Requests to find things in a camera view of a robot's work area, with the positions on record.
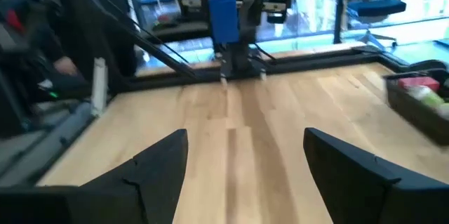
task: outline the wooden table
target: wooden table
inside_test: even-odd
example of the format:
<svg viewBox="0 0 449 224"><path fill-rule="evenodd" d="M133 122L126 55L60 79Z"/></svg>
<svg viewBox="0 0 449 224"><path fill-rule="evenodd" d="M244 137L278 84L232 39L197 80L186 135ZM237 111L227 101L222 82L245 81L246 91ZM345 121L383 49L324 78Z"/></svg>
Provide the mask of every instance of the wooden table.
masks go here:
<svg viewBox="0 0 449 224"><path fill-rule="evenodd" d="M179 128L189 160L174 223L331 223L302 149L313 126L449 182L448 151L393 112L379 65L120 95L40 182L82 185Z"/></svg>

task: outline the chair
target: chair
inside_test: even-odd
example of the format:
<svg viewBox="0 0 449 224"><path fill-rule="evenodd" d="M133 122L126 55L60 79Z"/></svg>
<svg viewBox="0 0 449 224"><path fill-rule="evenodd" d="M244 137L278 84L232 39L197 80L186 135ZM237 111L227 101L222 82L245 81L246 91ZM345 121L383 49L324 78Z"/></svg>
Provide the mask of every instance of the chair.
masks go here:
<svg viewBox="0 0 449 224"><path fill-rule="evenodd" d="M391 14L404 12L406 7L407 4L402 0L361 0L347 4L349 17L356 18L362 24L368 25L366 33L357 40L365 44L371 42L383 51L385 47L378 39L393 41L392 46L395 47L397 45L396 38L372 34L370 31L371 25L386 20Z"/></svg>

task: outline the cable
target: cable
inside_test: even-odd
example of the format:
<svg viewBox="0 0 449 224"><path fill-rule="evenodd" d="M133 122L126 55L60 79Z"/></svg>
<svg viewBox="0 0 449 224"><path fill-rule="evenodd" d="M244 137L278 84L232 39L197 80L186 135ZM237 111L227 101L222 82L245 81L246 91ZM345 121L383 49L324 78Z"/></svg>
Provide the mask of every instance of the cable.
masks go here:
<svg viewBox="0 0 449 224"><path fill-rule="evenodd" d="M273 64L276 64L276 58L272 55L270 55L268 52L263 50L259 45L254 44L254 46L264 55L268 56L270 59L272 59Z"/></svg>
<svg viewBox="0 0 449 224"><path fill-rule="evenodd" d="M168 45L164 44L162 42L162 40L160 40L157 36L155 36L154 34L148 32L145 28L141 27L139 25L139 23L137 23L136 21L134 21L132 18L129 18L128 15L126 13L124 13L118 6L116 6L114 3L112 3L112 1L110 0L106 0L111 6L113 6L116 10L118 10L122 16L128 20L131 20L134 25L137 25L143 32L145 32L146 34L148 34L149 36L155 38L158 42L161 43L162 46L165 46L169 51L173 52L174 54L176 54L177 57L181 58L181 60L185 61L187 64L189 64L189 61L186 60L184 57L182 57L178 52L176 52L175 50L173 50L171 47L169 47Z"/></svg>
<svg viewBox="0 0 449 224"><path fill-rule="evenodd" d="M267 62L265 62L265 60L263 60L263 59L261 59L260 57L258 57L258 56L248 56L250 59L252 59L252 60L255 60L255 61L258 61L260 64L262 64L262 65L264 65L265 67L267 67L267 68L271 68L271 67L273 67L273 65L271 65L271 64L269 64L269 63L267 63Z"/></svg>

